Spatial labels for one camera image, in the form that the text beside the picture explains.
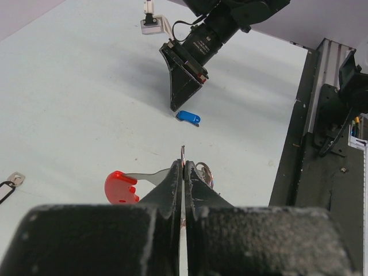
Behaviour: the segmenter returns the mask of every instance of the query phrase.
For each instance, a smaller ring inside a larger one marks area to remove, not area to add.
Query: white connector
[[[150,13],[150,14],[154,14],[155,11],[154,11],[154,2],[153,0],[144,0],[144,13],[147,14],[147,13]]]
[[[154,2],[153,0],[144,0],[144,13],[149,14],[150,21],[153,23],[146,24],[146,20],[140,21],[140,27],[142,34],[144,35],[156,35],[158,33],[166,33],[170,39],[174,39],[173,32],[171,30],[170,23],[165,16],[154,16]]]

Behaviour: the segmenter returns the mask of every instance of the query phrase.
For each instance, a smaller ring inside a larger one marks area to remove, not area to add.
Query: white table surface
[[[167,168],[181,145],[188,160],[209,165],[215,190],[230,203],[268,204],[306,50],[237,33],[183,107],[201,116],[196,128],[169,110],[158,51],[167,36],[141,35],[141,2],[67,0],[0,43],[0,177],[26,175],[0,206],[0,259],[30,208],[108,204],[109,173]],[[165,0],[156,1],[156,13],[171,23],[194,20]],[[137,194],[151,188],[139,183]]]

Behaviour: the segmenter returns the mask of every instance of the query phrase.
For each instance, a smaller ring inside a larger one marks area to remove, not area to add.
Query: blue plastic piece
[[[194,125],[198,125],[201,121],[201,118],[198,115],[184,110],[178,112],[177,119],[179,119],[180,121],[189,122]]]

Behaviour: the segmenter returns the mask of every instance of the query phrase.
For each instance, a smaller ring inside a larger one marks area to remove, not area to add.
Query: metal key
[[[168,171],[170,171],[170,168],[165,168],[164,170],[160,170],[154,174],[139,174],[139,173],[133,173],[133,174],[125,174],[126,177],[134,178],[137,180],[147,180],[151,182],[153,185],[157,186],[162,182],[162,180],[165,179]]]

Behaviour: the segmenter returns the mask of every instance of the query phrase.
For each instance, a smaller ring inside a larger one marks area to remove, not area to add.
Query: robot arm
[[[174,112],[208,80],[204,65],[239,29],[248,33],[251,25],[270,18],[290,3],[290,0],[183,0],[198,20],[188,24],[192,25],[191,32],[184,41],[178,41],[166,18],[153,16],[152,0],[145,1],[142,33],[167,33],[170,37],[160,52],[170,71],[170,109]]]

